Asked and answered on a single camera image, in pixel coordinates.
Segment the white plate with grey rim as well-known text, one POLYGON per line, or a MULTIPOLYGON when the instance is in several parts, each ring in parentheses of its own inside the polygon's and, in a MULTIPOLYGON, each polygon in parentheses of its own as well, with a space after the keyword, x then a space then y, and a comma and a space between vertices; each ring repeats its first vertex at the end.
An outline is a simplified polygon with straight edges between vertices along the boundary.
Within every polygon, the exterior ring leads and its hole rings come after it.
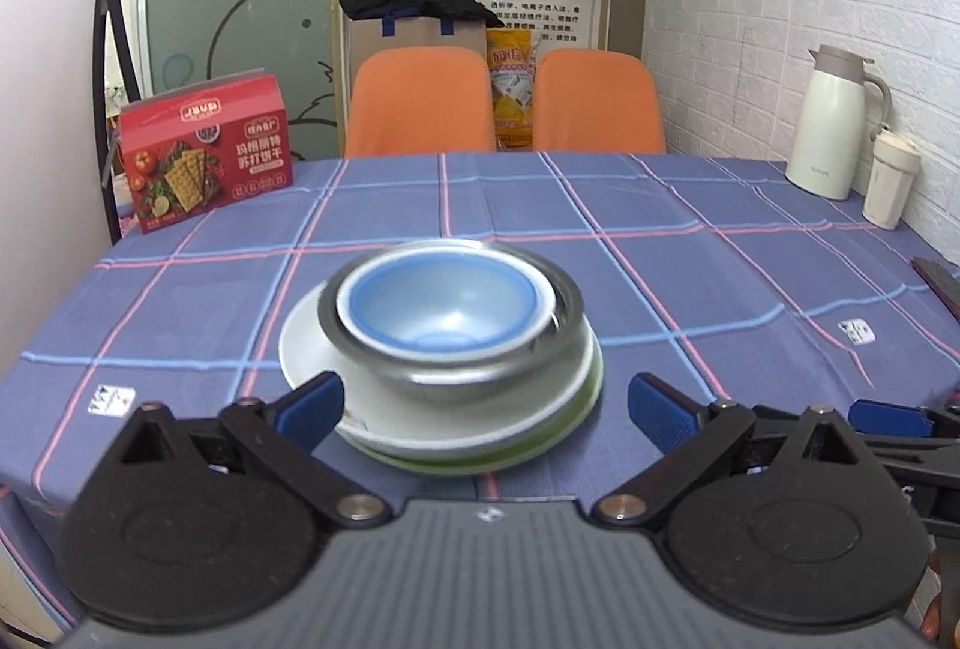
POLYGON ((477 385, 415 387, 353 378, 340 438, 421 462, 483 456, 539 433, 576 399, 596 344, 537 371, 477 385))

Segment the stainless steel bowl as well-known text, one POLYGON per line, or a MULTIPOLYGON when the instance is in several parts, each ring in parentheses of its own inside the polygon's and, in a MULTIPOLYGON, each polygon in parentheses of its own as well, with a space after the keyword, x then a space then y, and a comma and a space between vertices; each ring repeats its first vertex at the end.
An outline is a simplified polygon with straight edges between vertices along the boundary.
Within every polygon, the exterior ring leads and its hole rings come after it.
POLYGON ((545 257, 469 239, 423 239, 342 265, 317 303, 338 353, 418 387, 477 385, 565 356, 583 293, 545 257))

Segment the light green plate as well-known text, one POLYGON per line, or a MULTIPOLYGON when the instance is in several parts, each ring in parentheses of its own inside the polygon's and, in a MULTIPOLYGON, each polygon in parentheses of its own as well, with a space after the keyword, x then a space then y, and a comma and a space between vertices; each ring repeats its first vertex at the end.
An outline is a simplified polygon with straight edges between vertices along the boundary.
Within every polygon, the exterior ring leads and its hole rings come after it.
POLYGON ((389 456, 384 452, 374 451, 374 449, 366 447, 366 445, 355 441, 350 436, 347 436, 345 441, 356 451, 377 460, 377 462, 385 463, 389 467, 398 468, 398 470, 405 470, 405 472, 428 475, 428 477, 473 477, 473 475, 483 475, 483 473, 488 472, 500 472, 500 470, 506 470, 506 468, 516 467, 521 463, 537 459, 537 457, 553 449, 555 445, 569 438, 587 420, 587 417, 594 410, 594 406, 599 402, 599 397, 602 394, 602 384, 604 384, 604 358, 602 358, 601 350, 594 350, 589 373, 586 374, 584 384, 581 385, 576 399, 573 400, 568 410, 560 413, 560 417, 547 424, 539 433, 530 433, 527 438, 516 442, 516 444, 506 445, 498 451, 483 454, 483 456, 469 457, 454 462, 421 462, 421 460, 402 459, 402 457, 389 456))

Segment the white plate with flower pattern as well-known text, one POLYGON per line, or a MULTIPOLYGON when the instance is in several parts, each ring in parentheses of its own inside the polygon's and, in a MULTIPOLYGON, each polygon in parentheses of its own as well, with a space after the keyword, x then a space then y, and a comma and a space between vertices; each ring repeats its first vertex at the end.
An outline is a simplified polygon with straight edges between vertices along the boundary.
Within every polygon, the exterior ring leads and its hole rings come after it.
POLYGON ((338 374, 345 412, 337 433, 364 449, 421 462, 485 456, 560 421, 602 381, 602 353, 587 324, 569 355, 521 378, 475 387, 379 378, 338 353, 322 332, 317 303, 323 289, 309 289, 286 317, 278 337, 281 372, 293 389, 324 371, 338 374))

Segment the blue plaid tablecloth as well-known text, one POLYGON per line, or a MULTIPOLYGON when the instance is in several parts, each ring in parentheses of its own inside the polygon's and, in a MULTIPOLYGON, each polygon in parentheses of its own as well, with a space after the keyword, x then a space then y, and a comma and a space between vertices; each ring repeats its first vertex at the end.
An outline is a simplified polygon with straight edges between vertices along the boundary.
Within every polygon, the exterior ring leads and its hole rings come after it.
POLYGON ((125 236, 2 384, 2 546, 50 618, 65 509, 145 400, 208 418, 285 390, 278 337, 309 289, 368 250, 438 238, 532 250, 578 283, 601 403, 545 456, 498 475, 400 472, 329 438, 319 457, 389 500, 592 501, 656 457, 626 415, 636 373, 698 399, 802 410, 862 397, 942 405, 958 327, 914 272, 928 246, 861 204, 805 194, 768 161, 451 155, 316 161, 290 187, 125 236))

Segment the white travel mug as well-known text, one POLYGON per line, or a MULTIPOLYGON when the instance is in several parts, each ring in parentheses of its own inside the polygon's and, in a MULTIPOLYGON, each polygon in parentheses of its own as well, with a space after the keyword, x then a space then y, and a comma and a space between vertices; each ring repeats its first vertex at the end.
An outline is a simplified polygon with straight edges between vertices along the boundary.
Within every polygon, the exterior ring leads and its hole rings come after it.
POLYGON ((882 130, 874 140, 862 217, 878 228, 895 229, 903 217, 919 168, 918 146, 890 130, 882 130))

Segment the white thermos jug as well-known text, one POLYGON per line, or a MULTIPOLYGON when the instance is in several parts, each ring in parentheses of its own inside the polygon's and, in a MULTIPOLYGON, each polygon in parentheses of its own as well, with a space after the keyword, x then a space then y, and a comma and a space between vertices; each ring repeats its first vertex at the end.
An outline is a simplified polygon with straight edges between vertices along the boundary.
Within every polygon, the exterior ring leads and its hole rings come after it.
POLYGON ((828 44, 809 54, 814 73, 802 100, 786 179, 822 199, 846 200, 866 135, 866 86, 875 86, 882 98, 882 128, 889 127, 892 92, 884 78, 867 72, 874 61, 864 55, 828 44))

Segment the red cracker box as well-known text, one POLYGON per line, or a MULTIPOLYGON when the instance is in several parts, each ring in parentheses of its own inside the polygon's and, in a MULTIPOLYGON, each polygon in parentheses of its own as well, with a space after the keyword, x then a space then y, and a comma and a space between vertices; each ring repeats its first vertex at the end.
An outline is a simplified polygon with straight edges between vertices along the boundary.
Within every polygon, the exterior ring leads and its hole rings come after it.
POLYGON ((285 103, 262 70, 130 103, 117 128, 145 233, 293 182, 285 103))

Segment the right orange chair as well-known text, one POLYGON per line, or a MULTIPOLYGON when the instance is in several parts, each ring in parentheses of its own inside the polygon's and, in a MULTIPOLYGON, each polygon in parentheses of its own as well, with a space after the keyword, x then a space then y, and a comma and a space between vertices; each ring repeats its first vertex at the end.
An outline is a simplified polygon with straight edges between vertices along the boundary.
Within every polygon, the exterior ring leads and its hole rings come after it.
POLYGON ((556 49, 534 82, 535 151, 664 155, 664 126, 652 73, 633 55, 556 49))

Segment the orange chair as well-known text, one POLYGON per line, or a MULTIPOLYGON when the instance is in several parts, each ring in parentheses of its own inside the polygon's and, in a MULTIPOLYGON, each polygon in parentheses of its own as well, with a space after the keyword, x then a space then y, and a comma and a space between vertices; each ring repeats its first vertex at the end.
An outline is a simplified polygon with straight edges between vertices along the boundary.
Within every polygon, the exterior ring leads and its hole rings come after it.
POLYGON ((633 55, 556 49, 534 82, 535 151, 664 155, 664 126, 652 73, 633 55))
POLYGON ((463 47, 399 47, 359 67, 347 160, 495 151, 493 94, 482 55, 463 47))

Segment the left orange chair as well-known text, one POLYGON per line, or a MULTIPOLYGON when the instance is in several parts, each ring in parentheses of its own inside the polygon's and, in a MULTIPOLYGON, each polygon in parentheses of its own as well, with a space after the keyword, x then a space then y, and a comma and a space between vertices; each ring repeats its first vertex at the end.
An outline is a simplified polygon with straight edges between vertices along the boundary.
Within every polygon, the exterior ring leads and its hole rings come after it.
POLYGON ((482 55, 463 47, 399 47, 359 67, 347 160, 495 151, 493 94, 482 55))

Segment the yellow snack bag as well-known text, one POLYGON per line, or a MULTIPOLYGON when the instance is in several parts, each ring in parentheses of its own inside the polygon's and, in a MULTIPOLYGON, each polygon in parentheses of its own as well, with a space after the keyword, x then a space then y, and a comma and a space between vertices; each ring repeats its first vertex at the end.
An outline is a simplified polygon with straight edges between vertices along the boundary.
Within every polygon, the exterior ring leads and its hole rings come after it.
POLYGON ((493 93, 496 145, 529 150, 534 128, 535 44, 523 28, 487 31, 487 62, 493 93))

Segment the brown cardboard box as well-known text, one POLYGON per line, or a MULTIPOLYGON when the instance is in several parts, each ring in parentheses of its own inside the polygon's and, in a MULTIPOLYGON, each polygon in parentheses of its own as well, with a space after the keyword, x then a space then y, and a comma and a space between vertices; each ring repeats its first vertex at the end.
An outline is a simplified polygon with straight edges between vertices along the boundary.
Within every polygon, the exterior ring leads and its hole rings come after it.
POLYGON ((347 26, 350 82, 356 80, 359 67, 374 54, 399 47, 463 47, 487 57, 487 25, 429 16, 350 22, 347 26))

